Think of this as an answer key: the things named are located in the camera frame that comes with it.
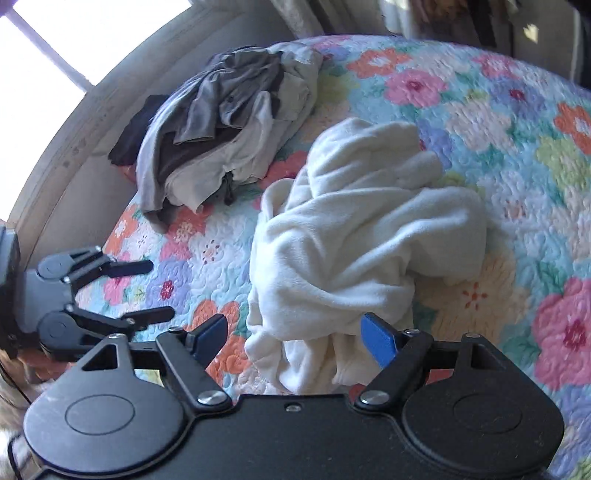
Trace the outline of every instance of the bed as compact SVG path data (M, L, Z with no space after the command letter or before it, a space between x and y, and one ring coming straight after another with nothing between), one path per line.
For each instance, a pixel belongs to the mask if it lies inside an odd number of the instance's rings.
M436 338L476 331L498 345L560 407L566 433L551 465L561 478L591 474L591 93L544 70L470 47L340 35L303 42L324 55L316 107L266 178L226 206L183 208L155 233L135 197L105 252L148 258L146 278L102 280L79 304L109 316L171 305L193 328L221 312L228 342L208 373L236 398L278 393L244 353L249 253L262 192L295 177L312 142L349 116L414 122L435 151L439 185L475 190L489 215L480 277L452 286L418 278L415 325ZM153 339L168 324L138 339Z

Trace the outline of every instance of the floral quilt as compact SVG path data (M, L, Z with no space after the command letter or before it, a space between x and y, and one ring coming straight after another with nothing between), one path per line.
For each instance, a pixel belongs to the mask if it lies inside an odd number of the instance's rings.
M230 335L207 371L233 397L275 393L244 353L262 192L294 177L318 135L349 116L414 122L421 148L441 159L440 185L474 189L489 215L480 278L453 286L418 278L415 324L436 338L477 331L499 345L563 413L551 472L591 479L591 93L470 47L367 36L305 42L324 54L319 98L266 178L239 188L230 206L212 199L197 213L183 209L165 235L132 200L105 251L148 258L154 271L96 282L79 303L110 316L171 305L173 323L186 328L221 312Z

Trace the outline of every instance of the metal screw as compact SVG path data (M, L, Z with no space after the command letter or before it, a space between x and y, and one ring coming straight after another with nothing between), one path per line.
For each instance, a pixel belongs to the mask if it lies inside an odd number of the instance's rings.
M227 398L228 396L221 390L207 390L197 396L197 401L203 405L219 405Z
M390 400L390 395L381 390L368 390L359 397L366 405L383 405Z
M285 407L285 411L288 411L290 413L301 411L301 405L299 403L290 403Z

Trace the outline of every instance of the window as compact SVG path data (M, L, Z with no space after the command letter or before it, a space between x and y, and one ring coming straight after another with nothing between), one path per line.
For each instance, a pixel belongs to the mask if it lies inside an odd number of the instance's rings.
M0 219L76 108L188 0L19 0L0 17Z

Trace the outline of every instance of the wire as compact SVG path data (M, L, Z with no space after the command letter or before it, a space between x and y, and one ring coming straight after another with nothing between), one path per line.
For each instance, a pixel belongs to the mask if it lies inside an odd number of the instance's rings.
M20 437L21 437L21 433L17 433L14 437L12 437L10 439L10 441L8 442L8 447L7 447L8 462L10 463L12 471L14 472L14 478L16 480L22 480L21 470L18 467L17 460L14 458L14 451L13 451L14 442L16 440L18 440Z
M9 373L6 371L6 369L4 368L4 365L2 364L2 362L0 362L0 369L2 370L2 377L4 378L4 380L8 379L10 380L10 383L12 384L12 386L14 388L16 388L18 390L18 392L22 395L22 397L27 401L27 403L29 405L31 405L33 402L29 399L29 397L27 397L25 395L25 392L23 392L21 390L21 387L19 387L17 385L17 383L12 379L12 377L9 375Z

